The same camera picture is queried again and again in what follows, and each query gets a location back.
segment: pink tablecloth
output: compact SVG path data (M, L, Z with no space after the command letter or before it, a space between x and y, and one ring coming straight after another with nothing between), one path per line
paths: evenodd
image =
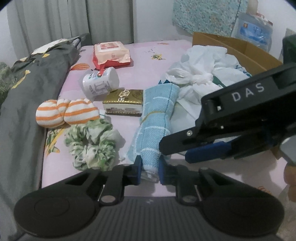
M130 50L133 61L130 66L117 69L120 87L125 89L146 89L158 84L161 75L165 73L172 63L180 60L181 55L191 47L191 43L186 40L177 40L138 43L126 46ZM89 65L89 69L94 69L92 54L93 46L82 47L81 58L77 64L85 63ZM159 57L161 60L152 59L153 55L161 55ZM70 71L61 90L60 98L70 100L85 98L78 80L84 77L86 71L87 69ZM101 101L95 101L94 104L99 109L103 108ZM114 128L118 129L124 138L117 145L119 156L124 157L139 126L139 118L115 115L110 115L108 118L111 120ZM56 146L62 146L63 139L63 135L61 135L57 139ZM42 187L78 173L79 171L72 166L72 161L73 157L68 153L66 147L49 154L45 153ZM172 156L171 163L186 165L191 170L198 170L200 167L210 167L254 187L264 186L275 196L278 196L286 186L283 179L286 161L283 158L277 161L270 151L241 160L214 160L199 164L188 164L183 156L175 154ZM175 188L142 180L140 186L126 187L125 195L174 196Z

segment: white lettering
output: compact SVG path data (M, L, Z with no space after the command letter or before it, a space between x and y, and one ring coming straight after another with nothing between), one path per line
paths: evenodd
M259 93L264 91L264 87L261 85L261 83L256 84L256 88L258 89Z
M254 95L254 93L250 89L246 88L246 97L248 98L249 95Z
M237 101L239 101L241 99L241 96L240 96L240 94L238 92L232 93L232 97L233 97L233 100L235 102L237 102Z

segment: gray blanket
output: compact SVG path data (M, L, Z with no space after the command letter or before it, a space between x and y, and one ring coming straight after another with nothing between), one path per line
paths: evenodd
M46 130L36 123L36 109L46 100L57 99L78 56L75 47L61 43L12 67L18 82L0 110L1 241L22 236L14 221L14 206L40 185Z

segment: scrunchie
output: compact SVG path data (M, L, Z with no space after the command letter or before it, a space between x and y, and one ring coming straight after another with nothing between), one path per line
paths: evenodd
M65 145L74 156L73 166L84 171L99 168L107 171L113 164L115 143L120 139L117 130L107 120L98 119L71 126L65 134Z
M45 128L56 128L64 123L76 125L105 117L104 110L98 110L89 99L48 100L36 110L37 124Z

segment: wall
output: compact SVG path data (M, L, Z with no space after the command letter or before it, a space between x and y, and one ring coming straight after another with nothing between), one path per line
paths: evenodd
M296 10L285 0L258 0L258 12L274 24L269 53L279 58L286 29L296 31Z
M0 61L12 66L17 57L10 37L6 7L0 11L0 33Z
M174 0L133 0L135 42L187 39L192 35L172 23Z

